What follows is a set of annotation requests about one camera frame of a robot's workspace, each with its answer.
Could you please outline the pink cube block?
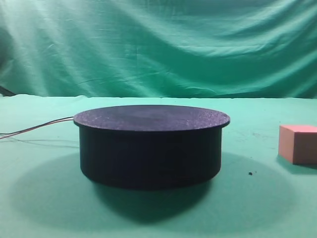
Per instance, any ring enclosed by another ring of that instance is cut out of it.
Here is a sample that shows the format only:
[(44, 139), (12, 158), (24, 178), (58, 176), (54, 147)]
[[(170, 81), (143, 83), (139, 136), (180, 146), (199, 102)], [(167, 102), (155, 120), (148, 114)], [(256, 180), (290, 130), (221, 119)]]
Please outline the pink cube block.
[(317, 128), (312, 125), (280, 125), (278, 154), (294, 165), (316, 165)]

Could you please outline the black round turntable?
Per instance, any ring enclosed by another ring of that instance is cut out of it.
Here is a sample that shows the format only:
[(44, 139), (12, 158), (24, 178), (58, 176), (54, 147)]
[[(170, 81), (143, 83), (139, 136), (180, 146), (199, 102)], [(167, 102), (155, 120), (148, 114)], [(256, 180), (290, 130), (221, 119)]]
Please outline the black round turntable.
[(127, 105), (76, 114), (80, 169), (91, 181), (133, 190), (188, 187), (221, 168), (228, 114), (174, 105)]

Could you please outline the green cloth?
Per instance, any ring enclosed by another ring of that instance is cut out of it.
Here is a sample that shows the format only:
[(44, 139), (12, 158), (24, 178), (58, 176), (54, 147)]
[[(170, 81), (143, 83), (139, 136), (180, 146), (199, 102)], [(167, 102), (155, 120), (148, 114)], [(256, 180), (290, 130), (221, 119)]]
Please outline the green cloth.
[(0, 141), (3, 238), (314, 238), (317, 169), (278, 155), (317, 123), (314, 0), (3, 0), (0, 131), (92, 108), (230, 115), (211, 182), (163, 192), (92, 183), (66, 121)]

